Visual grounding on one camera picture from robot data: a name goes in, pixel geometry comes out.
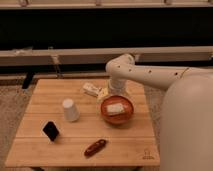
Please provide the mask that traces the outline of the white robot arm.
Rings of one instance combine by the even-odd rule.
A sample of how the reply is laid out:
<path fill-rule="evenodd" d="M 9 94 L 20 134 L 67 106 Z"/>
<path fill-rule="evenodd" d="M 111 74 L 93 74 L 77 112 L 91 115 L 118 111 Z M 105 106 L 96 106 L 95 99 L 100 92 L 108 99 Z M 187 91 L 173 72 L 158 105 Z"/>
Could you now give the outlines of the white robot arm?
<path fill-rule="evenodd" d="M 213 171 L 213 69 L 138 66 L 130 54 L 106 64 L 111 92 L 132 80 L 163 89 L 160 171 Z"/>

